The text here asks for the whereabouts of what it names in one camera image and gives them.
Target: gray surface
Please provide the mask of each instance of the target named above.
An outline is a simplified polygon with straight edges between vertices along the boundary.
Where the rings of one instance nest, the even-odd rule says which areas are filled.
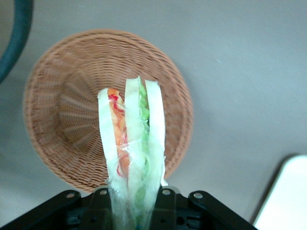
[[[0,52],[12,26],[0,1]],[[71,188],[33,150],[22,115],[40,56],[76,32],[112,28],[150,41],[177,64],[194,101],[190,148],[170,185],[205,190],[249,219],[276,165],[307,153],[307,1],[36,0],[21,59],[0,85],[0,226]]]

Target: bolt hole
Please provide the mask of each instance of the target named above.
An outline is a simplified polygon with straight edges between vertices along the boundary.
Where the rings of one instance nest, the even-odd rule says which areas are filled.
[[[91,218],[91,223],[95,223],[95,222],[96,222],[96,220],[97,220],[97,217],[93,217],[93,218]]]
[[[177,217],[177,225],[184,225],[185,221],[182,217]]]

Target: dark green hose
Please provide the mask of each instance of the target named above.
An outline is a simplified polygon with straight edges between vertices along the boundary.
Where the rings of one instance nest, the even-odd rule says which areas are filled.
[[[14,67],[27,42],[32,24],[33,2],[33,0],[15,0],[11,39],[0,59],[0,83]]]

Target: brown wicker basket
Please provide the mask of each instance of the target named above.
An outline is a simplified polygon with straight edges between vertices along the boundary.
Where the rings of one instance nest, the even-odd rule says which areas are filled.
[[[91,30],[54,45],[37,62],[24,95],[31,142],[57,176],[86,192],[105,184],[106,160],[98,126],[97,93],[126,78],[158,81],[166,123],[166,174],[189,145],[193,109],[175,64],[142,38],[123,31]]]

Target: white object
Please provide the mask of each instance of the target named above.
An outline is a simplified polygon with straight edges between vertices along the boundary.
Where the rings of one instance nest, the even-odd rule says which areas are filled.
[[[259,230],[307,229],[307,156],[284,163],[254,226]]]

